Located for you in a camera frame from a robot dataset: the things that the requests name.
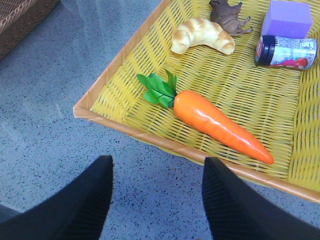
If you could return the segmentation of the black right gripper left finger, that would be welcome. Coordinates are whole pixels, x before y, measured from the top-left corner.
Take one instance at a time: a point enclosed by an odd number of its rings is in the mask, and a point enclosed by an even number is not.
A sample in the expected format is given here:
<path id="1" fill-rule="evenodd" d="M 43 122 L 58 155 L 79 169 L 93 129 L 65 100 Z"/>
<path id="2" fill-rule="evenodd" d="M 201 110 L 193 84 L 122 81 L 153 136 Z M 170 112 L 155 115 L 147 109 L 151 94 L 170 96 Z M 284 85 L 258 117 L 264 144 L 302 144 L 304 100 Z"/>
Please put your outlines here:
<path id="1" fill-rule="evenodd" d="M 113 158 L 98 157 L 59 192 L 0 224 L 2 240 L 98 240 L 113 194 Z"/>

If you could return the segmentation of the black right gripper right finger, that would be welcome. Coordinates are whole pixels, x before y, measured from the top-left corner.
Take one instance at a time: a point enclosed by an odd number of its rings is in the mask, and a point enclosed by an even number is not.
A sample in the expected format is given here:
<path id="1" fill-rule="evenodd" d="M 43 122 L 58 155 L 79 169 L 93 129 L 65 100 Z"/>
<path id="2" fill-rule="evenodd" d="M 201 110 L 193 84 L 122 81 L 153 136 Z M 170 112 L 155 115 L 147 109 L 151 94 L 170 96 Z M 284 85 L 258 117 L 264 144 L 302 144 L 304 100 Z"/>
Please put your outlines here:
<path id="1" fill-rule="evenodd" d="M 318 240 L 320 230 L 266 200 L 219 158 L 207 157 L 202 200 L 215 240 Z"/>

